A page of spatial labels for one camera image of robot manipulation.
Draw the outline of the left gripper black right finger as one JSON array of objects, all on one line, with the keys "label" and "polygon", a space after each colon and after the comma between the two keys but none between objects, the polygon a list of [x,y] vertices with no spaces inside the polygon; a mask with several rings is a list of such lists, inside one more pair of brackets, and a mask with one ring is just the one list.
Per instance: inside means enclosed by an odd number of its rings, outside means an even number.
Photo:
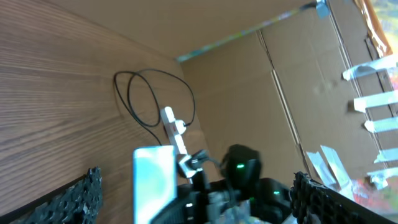
[{"label": "left gripper black right finger", "polygon": [[394,224],[299,171],[289,192],[297,223]]}]

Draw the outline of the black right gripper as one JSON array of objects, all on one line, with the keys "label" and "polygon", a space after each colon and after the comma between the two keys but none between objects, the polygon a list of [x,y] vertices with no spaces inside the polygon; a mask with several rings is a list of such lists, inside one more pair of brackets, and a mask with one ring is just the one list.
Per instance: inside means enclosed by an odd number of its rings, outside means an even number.
[{"label": "black right gripper", "polygon": [[150,224],[239,223],[240,190],[232,188],[227,180],[209,182],[205,174],[194,175],[190,182],[177,187],[177,197]]}]

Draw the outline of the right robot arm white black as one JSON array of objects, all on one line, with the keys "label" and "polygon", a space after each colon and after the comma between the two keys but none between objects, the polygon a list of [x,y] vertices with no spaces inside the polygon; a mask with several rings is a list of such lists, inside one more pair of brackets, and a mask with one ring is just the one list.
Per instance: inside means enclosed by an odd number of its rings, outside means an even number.
[{"label": "right robot arm white black", "polygon": [[221,162],[206,150],[177,157],[178,173],[190,179],[151,223],[283,223],[292,213],[289,188],[262,178],[260,153],[229,147]]}]

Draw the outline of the white power strip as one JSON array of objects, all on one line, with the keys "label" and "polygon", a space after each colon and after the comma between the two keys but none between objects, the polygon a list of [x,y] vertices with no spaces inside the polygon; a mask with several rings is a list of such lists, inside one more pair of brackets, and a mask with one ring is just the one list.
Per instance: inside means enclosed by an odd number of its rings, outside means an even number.
[{"label": "white power strip", "polygon": [[187,129],[185,122],[181,119],[176,119],[172,108],[169,106],[160,110],[160,118],[171,145],[176,148],[179,154],[188,154],[182,137]]}]

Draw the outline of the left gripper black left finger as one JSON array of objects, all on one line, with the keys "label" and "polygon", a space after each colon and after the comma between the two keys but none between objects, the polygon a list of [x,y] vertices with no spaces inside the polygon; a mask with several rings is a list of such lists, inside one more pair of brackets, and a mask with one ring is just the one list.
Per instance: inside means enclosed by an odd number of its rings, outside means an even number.
[{"label": "left gripper black left finger", "polygon": [[1,216],[1,223],[95,223],[103,206],[101,169]]}]

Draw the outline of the white charger plug adapter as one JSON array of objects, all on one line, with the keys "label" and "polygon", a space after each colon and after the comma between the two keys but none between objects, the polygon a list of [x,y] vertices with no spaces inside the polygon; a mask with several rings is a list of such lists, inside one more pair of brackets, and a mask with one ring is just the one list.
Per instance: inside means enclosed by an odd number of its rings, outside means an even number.
[{"label": "white charger plug adapter", "polygon": [[187,129],[185,122],[181,119],[176,119],[171,126],[174,135],[182,135]]}]

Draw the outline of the Galaxy smartphone with teal screen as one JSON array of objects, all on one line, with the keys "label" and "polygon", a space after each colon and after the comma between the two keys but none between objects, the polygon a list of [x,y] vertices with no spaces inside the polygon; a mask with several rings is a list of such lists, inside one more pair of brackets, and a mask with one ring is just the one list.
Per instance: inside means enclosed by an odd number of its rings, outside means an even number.
[{"label": "Galaxy smartphone with teal screen", "polygon": [[132,153],[133,222],[150,223],[177,196],[173,146],[140,147]]}]

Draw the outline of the brown cardboard box wall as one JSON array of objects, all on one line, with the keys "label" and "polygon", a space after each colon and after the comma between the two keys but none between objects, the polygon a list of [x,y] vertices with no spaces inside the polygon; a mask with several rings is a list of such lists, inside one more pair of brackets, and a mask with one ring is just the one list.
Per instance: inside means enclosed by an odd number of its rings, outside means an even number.
[{"label": "brown cardboard box wall", "polygon": [[262,155],[267,177],[306,169],[383,215],[397,213],[397,131],[373,121],[397,104],[354,99],[389,90],[380,73],[350,80],[375,58],[353,1],[59,1],[66,10],[180,63],[212,156],[233,144]]}]

